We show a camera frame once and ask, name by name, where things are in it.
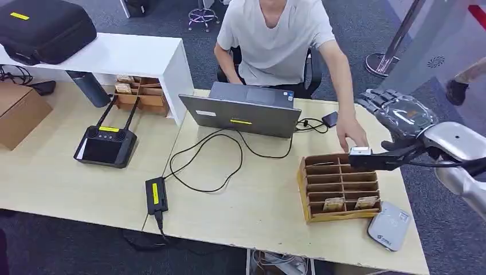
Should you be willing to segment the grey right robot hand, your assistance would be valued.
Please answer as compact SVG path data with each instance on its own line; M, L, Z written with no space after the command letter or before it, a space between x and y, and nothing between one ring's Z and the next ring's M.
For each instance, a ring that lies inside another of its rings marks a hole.
M416 144L424 131L438 123L437 115L415 97L392 89L367 89L356 102L389 130L393 140L381 143L387 151Z

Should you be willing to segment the person's left hand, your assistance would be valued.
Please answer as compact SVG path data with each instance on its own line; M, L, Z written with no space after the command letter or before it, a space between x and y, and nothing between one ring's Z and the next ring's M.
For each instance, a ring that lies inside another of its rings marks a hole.
M336 133L344 152L349 152L347 138L350 138L358 147L369 146L366 133L357 121L355 114L338 114Z

